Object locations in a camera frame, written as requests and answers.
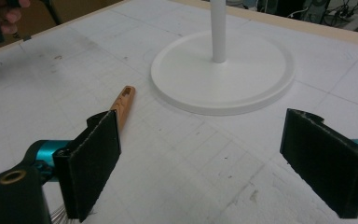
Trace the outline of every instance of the brown wooden handle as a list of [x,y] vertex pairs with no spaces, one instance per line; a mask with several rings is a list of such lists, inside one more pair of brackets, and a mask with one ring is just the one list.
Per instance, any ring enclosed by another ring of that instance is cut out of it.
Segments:
[[110,107],[110,110],[116,110],[118,130],[120,132],[123,130],[124,124],[126,124],[127,116],[130,113],[134,95],[135,88],[132,86],[126,86]]

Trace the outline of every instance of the table surface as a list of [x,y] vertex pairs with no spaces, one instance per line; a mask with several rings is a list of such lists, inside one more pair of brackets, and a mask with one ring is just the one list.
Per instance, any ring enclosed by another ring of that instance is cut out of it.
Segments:
[[[0,50],[0,172],[39,139],[74,139],[132,85],[122,155],[86,223],[358,223],[339,219],[279,152],[286,108],[358,138],[358,45],[242,16],[227,16],[227,28],[292,52],[296,79],[283,98],[226,117],[164,102],[150,78],[155,56],[210,29],[208,9],[178,1],[126,1]],[[53,211],[60,188],[43,188]]]

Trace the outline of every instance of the white round base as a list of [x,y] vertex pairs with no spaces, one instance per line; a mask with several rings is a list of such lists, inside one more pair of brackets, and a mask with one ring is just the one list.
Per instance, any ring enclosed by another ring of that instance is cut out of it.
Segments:
[[171,105],[203,115],[237,115],[270,105],[290,88],[294,61],[272,39],[227,33],[227,60],[212,61],[211,32],[183,37],[159,53],[151,77]]

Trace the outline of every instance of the white pole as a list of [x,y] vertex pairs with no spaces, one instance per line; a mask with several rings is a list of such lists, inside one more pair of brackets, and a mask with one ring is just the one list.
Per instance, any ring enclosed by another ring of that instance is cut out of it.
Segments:
[[226,61],[226,0],[211,0],[212,52],[215,63]]

